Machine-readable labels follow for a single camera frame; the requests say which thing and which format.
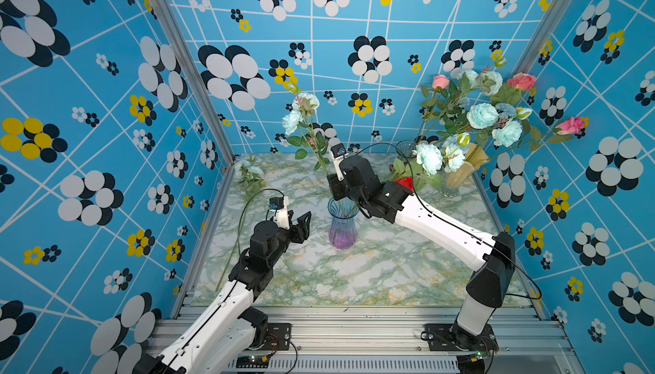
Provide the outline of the blue purple ribbed glass vase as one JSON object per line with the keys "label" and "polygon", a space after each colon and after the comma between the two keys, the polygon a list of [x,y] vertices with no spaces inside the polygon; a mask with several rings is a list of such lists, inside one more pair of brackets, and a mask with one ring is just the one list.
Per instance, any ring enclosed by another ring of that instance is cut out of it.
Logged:
{"label": "blue purple ribbed glass vase", "polygon": [[359,210],[356,204],[346,198],[340,201],[331,198],[327,209],[332,217],[329,229],[330,244],[339,250],[346,250],[354,246],[358,239],[355,217]]}

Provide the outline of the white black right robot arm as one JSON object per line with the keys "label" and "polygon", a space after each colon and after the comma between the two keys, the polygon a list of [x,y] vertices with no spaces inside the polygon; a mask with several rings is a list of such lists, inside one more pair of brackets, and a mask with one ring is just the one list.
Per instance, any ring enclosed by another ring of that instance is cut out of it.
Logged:
{"label": "white black right robot arm", "polygon": [[334,200],[349,198],[368,219],[406,227],[460,259],[472,270],[467,296],[455,322],[435,337],[460,350],[497,350],[489,320],[508,294],[517,266],[514,239],[479,231],[425,203],[416,188],[381,182],[368,159],[339,144],[330,152],[335,173],[327,176]]}

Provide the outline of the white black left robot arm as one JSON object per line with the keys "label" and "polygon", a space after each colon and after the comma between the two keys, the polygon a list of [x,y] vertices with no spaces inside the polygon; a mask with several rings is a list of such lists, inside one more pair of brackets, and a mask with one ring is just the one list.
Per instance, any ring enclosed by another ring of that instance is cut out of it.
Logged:
{"label": "white black left robot arm", "polygon": [[274,277],[274,267],[292,243],[310,236],[311,213],[291,221],[278,210],[259,222],[230,272],[228,283],[201,316],[158,356],[144,355],[134,373],[220,373],[247,348],[266,340],[268,315],[253,307]]}

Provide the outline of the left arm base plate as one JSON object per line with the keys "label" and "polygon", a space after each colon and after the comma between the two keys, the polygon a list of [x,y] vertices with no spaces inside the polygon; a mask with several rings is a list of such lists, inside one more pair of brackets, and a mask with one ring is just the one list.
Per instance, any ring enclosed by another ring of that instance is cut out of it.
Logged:
{"label": "left arm base plate", "polygon": [[252,350],[288,351],[293,325],[290,323],[267,323],[255,329]]}

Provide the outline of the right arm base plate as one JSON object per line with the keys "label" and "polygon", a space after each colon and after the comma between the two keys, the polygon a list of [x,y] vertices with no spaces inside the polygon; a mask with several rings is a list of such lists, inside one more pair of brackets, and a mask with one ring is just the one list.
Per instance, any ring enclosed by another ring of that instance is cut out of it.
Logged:
{"label": "right arm base plate", "polygon": [[421,332],[421,340],[431,351],[462,351],[470,353],[490,353],[499,349],[495,333],[489,324],[479,335],[472,335],[457,324],[426,324]]}

